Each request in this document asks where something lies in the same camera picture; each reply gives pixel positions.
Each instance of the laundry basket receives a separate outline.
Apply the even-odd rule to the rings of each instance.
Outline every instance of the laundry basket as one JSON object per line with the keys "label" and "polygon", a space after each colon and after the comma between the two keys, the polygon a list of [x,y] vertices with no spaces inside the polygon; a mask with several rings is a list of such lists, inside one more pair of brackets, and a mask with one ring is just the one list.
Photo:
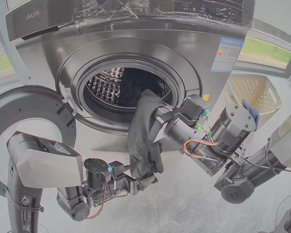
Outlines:
{"label": "laundry basket", "polygon": [[278,92],[266,76],[259,74],[232,74],[213,108],[211,113],[212,123],[215,123],[228,103],[241,105],[243,99],[259,112],[258,129],[283,107]]}

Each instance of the blue label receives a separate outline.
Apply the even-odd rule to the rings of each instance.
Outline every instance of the blue label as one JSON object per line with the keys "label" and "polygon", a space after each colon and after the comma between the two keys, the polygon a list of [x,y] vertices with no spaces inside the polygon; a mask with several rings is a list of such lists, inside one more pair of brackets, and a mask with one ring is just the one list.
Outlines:
{"label": "blue label", "polygon": [[211,72],[232,72],[244,41],[222,37]]}
{"label": "blue label", "polygon": [[241,47],[242,48],[242,46],[244,45],[244,42],[243,41],[238,41],[238,40],[235,40],[235,39],[222,37],[221,41],[220,41],[220,44],[231,45],[231,46],[236,46],[236,47]]}

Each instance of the play/pause button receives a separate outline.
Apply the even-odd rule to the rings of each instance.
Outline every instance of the play/pause button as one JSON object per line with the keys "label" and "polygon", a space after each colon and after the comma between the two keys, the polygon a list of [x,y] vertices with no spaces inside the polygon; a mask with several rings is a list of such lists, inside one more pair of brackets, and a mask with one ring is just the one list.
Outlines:
{"label": "play/pause button", "polygon": [[238,14],[237,14],[237,12],[235,11],[235,10],[232,10],[231,11],[231,18],[237,18],[238,17]]}

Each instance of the qr code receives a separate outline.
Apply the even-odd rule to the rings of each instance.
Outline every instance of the qr code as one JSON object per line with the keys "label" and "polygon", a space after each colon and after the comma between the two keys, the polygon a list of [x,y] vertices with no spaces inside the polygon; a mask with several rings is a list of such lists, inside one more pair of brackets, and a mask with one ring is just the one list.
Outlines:
{"label": "qr code", "polygon": [[230,48],[230,51],[229,51],[227,56],[228,57],[237,57],[238,51],[239,51],[239,49]]}

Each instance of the blue cloth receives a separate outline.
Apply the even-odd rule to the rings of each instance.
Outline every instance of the blue cloth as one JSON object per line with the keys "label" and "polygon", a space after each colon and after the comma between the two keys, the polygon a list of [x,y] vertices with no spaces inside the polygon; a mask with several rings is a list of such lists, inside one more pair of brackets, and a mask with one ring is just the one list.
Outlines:
{"label": "blue cloth", "polygon": [[244,99],[243,99],[243,106],[249,111],[250,115],[252,115],[252,118],[255,121],[255,130],[258,130],[258,125],[259,125],[259,119],[260,119],[260,114],[259,112],[255,109],[252,108]]}

